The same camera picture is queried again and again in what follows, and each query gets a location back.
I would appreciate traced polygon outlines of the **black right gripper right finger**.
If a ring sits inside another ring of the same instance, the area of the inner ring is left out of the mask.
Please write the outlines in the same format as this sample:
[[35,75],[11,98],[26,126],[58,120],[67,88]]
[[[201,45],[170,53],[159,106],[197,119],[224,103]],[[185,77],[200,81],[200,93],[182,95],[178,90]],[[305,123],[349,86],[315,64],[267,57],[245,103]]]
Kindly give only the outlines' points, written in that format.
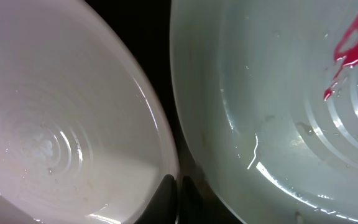
[[203,197],[189,176],[182,178],[178,209],[179,224],[241,224],[217,198]]

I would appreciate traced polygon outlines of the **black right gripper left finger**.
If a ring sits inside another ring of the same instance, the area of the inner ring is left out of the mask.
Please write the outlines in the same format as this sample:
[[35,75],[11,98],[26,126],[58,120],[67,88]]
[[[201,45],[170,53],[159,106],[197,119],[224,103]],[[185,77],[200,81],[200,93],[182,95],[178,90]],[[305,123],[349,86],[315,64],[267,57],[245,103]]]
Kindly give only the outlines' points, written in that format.
[[175,224],[177,218],[177,182],[167,174],[135,224]]

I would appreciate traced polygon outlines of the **pink plate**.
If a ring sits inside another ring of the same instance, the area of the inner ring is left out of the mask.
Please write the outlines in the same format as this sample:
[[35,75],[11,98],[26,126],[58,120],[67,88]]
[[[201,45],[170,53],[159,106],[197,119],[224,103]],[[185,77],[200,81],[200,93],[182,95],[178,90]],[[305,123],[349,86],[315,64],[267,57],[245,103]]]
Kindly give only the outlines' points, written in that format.
[[84,1],[0,1],[0,223],[135,223],[172,133],[147,76]]

